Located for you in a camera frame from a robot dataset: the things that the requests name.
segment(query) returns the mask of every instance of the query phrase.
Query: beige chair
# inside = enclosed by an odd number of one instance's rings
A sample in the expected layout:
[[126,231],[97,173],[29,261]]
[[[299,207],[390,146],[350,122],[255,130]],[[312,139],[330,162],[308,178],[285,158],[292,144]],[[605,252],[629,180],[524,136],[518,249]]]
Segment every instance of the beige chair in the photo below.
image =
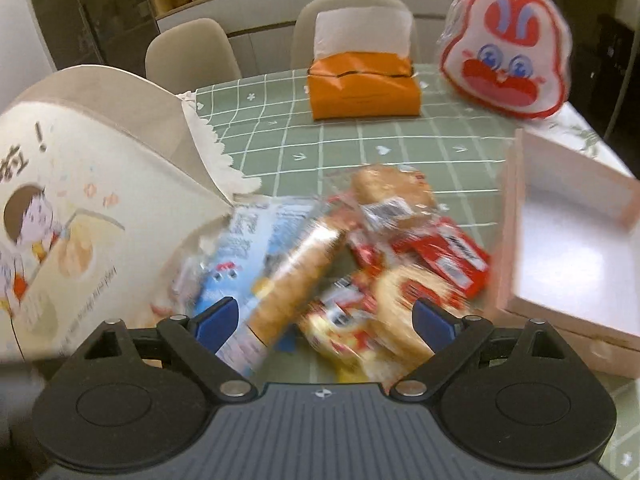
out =
[[146,50],[146,78],[173,94],[242,77],[225,31],[200,18],[163,32]]
[[[314,0],[300,12],[293,31],[291,46],[291,69],[309,68],[314,60],[314,36],[316,33],[316,17],[324,10],[343,9],[345,7],[393,7],[409,10],[400,0]],[[418,63],[417,32],[411,32],[411,56]]]

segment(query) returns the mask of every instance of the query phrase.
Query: table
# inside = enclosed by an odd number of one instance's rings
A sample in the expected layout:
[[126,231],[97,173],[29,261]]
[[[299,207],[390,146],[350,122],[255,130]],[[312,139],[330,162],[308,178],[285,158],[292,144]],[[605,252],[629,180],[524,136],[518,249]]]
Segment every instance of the table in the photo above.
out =
[[[425,174],[441,209],[491,251],[500,211],[496,177],[521,123],[456,97],[434,66],[417,65],[416,78],[422,89],[419,118],[314,122],[305,70],[198,89],[196,108],[215,128],[233,166],[262,178],[261,194],[322,194],[328,192],[323,178],[331,172],[376,162],[410,164]],[[527,126],[628,173],[570,105],[550,120]],[[348,257],[339,258],[327,282],[352,269]],[[640,478],[637,383],[598,377],[618,408],[618,425],[602,464],[620,479]],[[256,380],[330,383],[334,374],[300,340],[293,354],[273,352]]]

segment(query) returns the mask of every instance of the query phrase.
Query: cartoon boy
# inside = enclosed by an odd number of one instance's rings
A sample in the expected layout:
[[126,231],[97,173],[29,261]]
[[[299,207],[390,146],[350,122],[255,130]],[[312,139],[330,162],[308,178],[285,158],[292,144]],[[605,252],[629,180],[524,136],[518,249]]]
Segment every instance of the cartoon boy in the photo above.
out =
[[40,263],[62,232],[62,226],[53,220],[44,189],[33,184],[19,187],[6,202],[4,228],[18,248],[30,246]]
[[18,254],[11,254],[0,246],[0,310],[5,310],[10,317],[14,317],[26,291],[22,259]]

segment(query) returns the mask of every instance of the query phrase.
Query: red rabbit face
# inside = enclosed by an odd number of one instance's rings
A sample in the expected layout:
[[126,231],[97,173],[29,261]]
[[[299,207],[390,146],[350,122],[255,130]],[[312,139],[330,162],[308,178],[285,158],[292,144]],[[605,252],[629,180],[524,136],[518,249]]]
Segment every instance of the red rabbit face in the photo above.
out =
[[461,19],[440,61],[458,91],[525,118],[561,107],[570,35],[555,7],[547,0],[468,0]]

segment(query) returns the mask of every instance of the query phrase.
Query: pink box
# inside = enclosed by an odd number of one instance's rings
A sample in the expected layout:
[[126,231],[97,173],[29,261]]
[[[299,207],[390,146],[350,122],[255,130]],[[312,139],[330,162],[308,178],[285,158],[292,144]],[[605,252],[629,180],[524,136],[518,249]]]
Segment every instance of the pink box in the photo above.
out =
[[484,315],[546,319],[594,370],[640,377],[640,182],[516,132]]

